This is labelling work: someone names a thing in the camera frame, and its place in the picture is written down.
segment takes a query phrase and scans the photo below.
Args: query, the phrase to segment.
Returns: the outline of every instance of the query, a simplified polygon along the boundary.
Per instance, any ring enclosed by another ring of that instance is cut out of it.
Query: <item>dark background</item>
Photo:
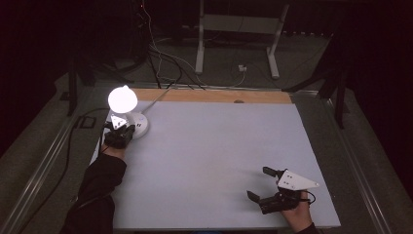
[[[197,24],[198,1],[152,0],[147,10],[166,34],[184,37],[180,26]],[[231,1],[235,14],[254,14],[253,1]],[[331,36],[317,72],[336,62],[350,67],[348,88],[381,141],[410,197],[413,167],[413,7],[409,1],[342,3],[303,1],[290,7],[284,29]],[[114,15],[128,15],[128,1],[112,8]],[[113,1],[2,1],[0,6],[0,155],[55,94],[54,81],[67,72],[70,55],[92,43],[102,13]],[[208,11],[225,13],[226,1],[212,1]],[[262,15],[277,14],[266,7]]]

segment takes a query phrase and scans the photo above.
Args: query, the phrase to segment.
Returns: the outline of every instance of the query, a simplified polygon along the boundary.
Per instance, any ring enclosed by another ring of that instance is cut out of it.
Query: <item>white triangular object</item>
[[[292,173],[289,170],[285,170],[278,183],[278,186],[281,188],[286,188],[295,191],[319,187],[319,183],[309,180],[295,173]]]
[[[128,123],[128,120],[120,118],[116,115],[112,115],[110,116],[110,119],[112,120],[112,125],[113,125],[113,129],[117,130],[119,128],[121,128],[122,126],[126,125]]]

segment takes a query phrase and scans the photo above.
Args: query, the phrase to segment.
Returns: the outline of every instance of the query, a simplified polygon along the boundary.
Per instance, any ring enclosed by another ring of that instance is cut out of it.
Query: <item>white object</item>
[[[158,101],[146,115],[151,131],[131,141],[112,194],[116,229],[287,227],[281,214],[263,215],[246,196],[277,192],[274,179],[257,172],[264,166],[319,182],[312,219],[319,227],[340,225],[294,104]]]
[[[319,183],[302,177],[298,174],[285,170],[280,178],[278,186],[289,190],[305,190],[309,188],[319,187]]]
[[[146,116],[142,113],[133,112],[138,100],[134,91],[128,86],[114,89],[109,94],[108,102],[110,109],[117,113],[117,115],[111,115],[112,125],[115,130],[124,125],[135,125],[132,139],[141,138],[148,132],[149,122]]]
[[[110,109],[119,114],[130,112],[137,106],[136,94],[128,86],[114,89],[107,100]]]
[[[132,117],[135,126],[132,139],[143,137],[149,130],[148,119],[143,114],[137,112],[131,112],[130,116]]]

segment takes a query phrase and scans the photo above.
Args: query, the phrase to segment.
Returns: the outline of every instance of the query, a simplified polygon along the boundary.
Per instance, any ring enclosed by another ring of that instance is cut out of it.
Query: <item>hand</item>
[[[308,199],[308,193],[306,191],[301,192],[301,199]],[[282,215],[294,232],[302,231],[313,223],[310,215],[310,204],[308,202],[300,202],[297,208],[282,211]]]
[[[125,160],[125,148],[118,149],[118,148],[108,146],[105,143],[103,143],[100,148],[101,148],[101,152],[106,155]]]

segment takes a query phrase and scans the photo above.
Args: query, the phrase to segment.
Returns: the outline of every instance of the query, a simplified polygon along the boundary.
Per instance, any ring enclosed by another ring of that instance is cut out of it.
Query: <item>person's arm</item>
[[[301,192],[301,199],[308,199],[307,192]],[[300,202],[293,210],[282,211],[283,217],[288,222],[291,229],[297,234],[316,234],[318,231],[314,226],[310,215],[310,204]]]
[[[68,233],[112,233],[115,205],[110,194],[122,182],[125,149],[101,146],[102,152],[86,169],[78,200],[67,213],[60,231]]]

